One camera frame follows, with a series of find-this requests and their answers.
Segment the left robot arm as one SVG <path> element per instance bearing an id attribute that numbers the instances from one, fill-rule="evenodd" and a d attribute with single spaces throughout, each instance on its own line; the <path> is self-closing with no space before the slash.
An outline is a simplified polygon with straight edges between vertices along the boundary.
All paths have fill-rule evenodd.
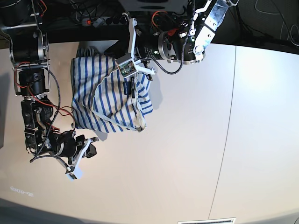
<path id="1" fill-rule="evenodd" d="M 167 11 L 123 13 L 121 20 L 128 27 L 128 35 L 105 50 L 105 55 L 200 63 L 226 13 L 237 4 L 237 0 L 191 0 L 181 15 Z"/>

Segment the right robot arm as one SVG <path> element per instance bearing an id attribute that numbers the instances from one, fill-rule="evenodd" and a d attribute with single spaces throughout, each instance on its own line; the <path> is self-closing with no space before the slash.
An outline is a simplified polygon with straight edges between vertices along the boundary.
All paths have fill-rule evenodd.
<path id="1" fill-rule="evenodd" d="M 47 10 L 42 0 L 3 0 L 0 3 L 0 29 L 9 37 L 9 55 L 14 71 L 14 91 L 22 96 L 26 150 L 34 159 L 67 158 L 66 166 L 80 158 L 91 158 L 97 151 L 93 140 L 76 136 L 75 129 L 65 132 L 54 127 L 63 110 L 53 104 L 50 91 L 49 41 L 41 30 Z"/>

